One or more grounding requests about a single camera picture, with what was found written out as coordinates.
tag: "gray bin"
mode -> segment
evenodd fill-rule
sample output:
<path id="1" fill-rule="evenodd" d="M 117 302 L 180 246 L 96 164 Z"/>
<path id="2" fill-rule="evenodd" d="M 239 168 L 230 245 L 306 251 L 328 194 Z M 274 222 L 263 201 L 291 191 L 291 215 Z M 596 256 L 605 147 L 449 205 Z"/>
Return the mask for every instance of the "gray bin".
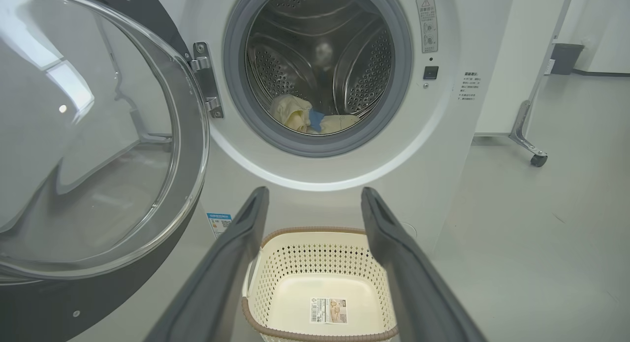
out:
<path id="1" fill-rule="evenodd" d="M 584 46 L 581 44 L 558 43 L 553 48 L 551 59 L 556 60 L 551 69 L 552 74 L 569 75 L 573 71 Z"/>

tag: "basket bottom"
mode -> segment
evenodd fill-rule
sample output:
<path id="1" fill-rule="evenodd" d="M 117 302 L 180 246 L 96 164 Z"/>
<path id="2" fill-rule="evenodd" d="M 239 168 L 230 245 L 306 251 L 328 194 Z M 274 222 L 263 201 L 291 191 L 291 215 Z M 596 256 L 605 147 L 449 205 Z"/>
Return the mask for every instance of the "basket bottom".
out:
<path id="1" fill-rule="evenodd" d="M 347 324 L 311 323 L 311 299 L 345 299 Z M 366 279 L 327 273 L 289 275 L 278 282 L 267 326 L 320 336 L 357 336 L 386 329 L 378 294 Z"/>

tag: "white washing machine front panel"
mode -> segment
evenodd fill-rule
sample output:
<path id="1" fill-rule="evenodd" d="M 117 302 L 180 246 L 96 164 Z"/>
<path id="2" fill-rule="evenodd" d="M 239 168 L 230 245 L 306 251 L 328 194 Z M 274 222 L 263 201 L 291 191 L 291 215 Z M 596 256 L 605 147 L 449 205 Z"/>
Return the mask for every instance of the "white washing machine front panel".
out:
<path id="1" fill-rule="evenodd" d="M 380 134 L 354 151 L 327 158 L 281 151 L 239 115 L 223 69 L 224 38 L 232 32 L 227 26 L 239 0 L 160 1 L 188 46 L 208 43 L 225 113 L 211 120 L 201 198 L 208 212 L 235 214 L 253 188 L 266 186 L 271 192 L 267 232 L 311 225 L 362 227 L 360 190 L 375 187 L 398 219 L 413 228 L 409 231 L 416 232 L 421 247 L 432 251 L 463 169 L 512 0 L 435 0 L 439 50 L 432 53 L 421 52 L 417 0 L 398 0 L 412 43 L 405 98 Z M 436 80 L 423 80 L 426 66 L 439 66 Z M 478 88 L 469 91 L 471 85 Z"/>

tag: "white wall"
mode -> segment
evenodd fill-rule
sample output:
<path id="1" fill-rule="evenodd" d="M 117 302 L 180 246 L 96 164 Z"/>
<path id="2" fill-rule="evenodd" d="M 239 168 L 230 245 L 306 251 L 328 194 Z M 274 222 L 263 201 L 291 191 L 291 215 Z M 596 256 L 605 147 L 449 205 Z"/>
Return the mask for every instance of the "white wall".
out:
<path id="1" fill-rule="evenodd" d="M 588 1 L 571 0 L 571 5 L 569 5 L 569 10 L 567 10 L 567 16 L 565 16 L 565 21 L 560 29 L 560 34 L 558 34 L 558 39 L 555 41 L 556 43 L 572 43 L 573 33 L 575 33 Z"/>
<path id="2" fill-rule="evenodd" d="M 510 133 L 534 88 L 567 0 L 513 0 L 477 134 Z"/>
<path id="3" fill-rule="evenodd" d="M 575 68 L 630 73 L 630 0 L 589 0 L 571 42 L 583 44 Z"/>

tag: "trash bin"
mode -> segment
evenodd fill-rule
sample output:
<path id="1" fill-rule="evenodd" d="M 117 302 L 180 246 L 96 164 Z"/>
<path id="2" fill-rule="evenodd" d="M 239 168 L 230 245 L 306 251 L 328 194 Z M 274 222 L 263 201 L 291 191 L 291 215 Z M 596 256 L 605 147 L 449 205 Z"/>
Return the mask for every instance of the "trash bin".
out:
<path id="1" fill-rule="evenodd" d="M 575 62 L 578 60 L 584 46 L 581 44 L 558 43 L 554 45 L 551 59 L 556 60 L 551 69 L 552 74 L 569 75 L 573 71 Z"/>
<path id="2" fill-rule="evenodd" d="M 384 342 L 398 334 L 387 273 L 364 230 L 279 230 L 263 240 L 250 286 L 249 272 L 243 313 L 267 342 Z"/>

